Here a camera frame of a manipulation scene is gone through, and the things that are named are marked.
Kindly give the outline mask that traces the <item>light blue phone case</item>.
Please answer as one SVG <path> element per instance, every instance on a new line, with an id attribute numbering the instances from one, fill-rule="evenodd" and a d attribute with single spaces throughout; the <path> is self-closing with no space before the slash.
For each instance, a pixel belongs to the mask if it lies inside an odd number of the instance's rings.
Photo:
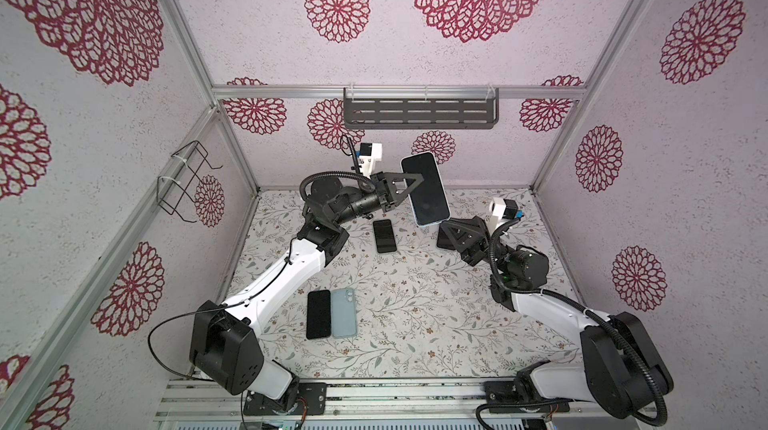
<path id="1" fill-rule="evenodd" d="M 331 330 L 334 338 L 357 335 L 356 295 L 352 288 L 331 291 Z"/>

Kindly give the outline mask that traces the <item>black phone removed from case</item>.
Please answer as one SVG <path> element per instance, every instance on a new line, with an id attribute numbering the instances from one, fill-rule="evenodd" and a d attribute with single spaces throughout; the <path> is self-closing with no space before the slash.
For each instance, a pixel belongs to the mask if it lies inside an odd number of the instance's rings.
<path id="1" fill-rule="evenodd" d="M 322 339 L 331 334 L 331 291 L 327 289 L 311 291 L 307 294 L 306 338 Z"/>

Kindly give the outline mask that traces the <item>black smartphone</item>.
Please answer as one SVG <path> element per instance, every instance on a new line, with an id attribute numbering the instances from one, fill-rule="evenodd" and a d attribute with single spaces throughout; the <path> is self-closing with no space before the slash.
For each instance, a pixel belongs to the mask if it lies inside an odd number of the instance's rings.
<path id="1" fill-rule="evenodd" d="M 437 234 L 437 242 L 436 246 L 441 249 L 445 250 L 454 250 L 455 246 L 453 245 L 451 239 L 449 238 L 446 230 L 444 229 L 444 224 L 440 224 L 438 227 L 438 234 Z"/>

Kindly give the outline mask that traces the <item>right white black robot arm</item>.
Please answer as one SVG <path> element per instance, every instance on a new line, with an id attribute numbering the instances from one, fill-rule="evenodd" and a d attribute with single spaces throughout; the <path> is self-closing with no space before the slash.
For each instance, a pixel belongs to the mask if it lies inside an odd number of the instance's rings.
<path id="1" fill-rule="evenodd" d="M 542 361 L 520 371 L 515 405 L 585 401 L 617 419 L 632 417 L 664 426 L 669 417 L 665 397 L 674 380 L 644 324 L 631 313 L 597 311 L 548 289 L 547 255 L 501 241 L 517 222 L 512 218 L 490 231 L 479 217 L 448 219 L 438 230 L 439 247 L 457 251 L 471 266 L 488 263 L 495 302 L 535 319 L 581 349 L 579 364 Z"/>

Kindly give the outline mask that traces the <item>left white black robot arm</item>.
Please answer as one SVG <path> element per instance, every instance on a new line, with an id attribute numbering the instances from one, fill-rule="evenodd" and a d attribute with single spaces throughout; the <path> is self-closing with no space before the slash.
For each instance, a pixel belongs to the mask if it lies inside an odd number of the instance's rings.
<path id="1" fill-rule="evenodd" d="M 299 186 L 304 224 L 288 249 L 256 280 L 221 303 L 204 302 L 194 314 L 189 360 L 232 395 L 263 397 L 279 413 L 296 405 L 299 378 L 265 359 L 260 336 L 277 310 L 341 252 L 344 223 L 402 204 L 428 178 L 423 173 L 352 171 L 311 174 Z"/>

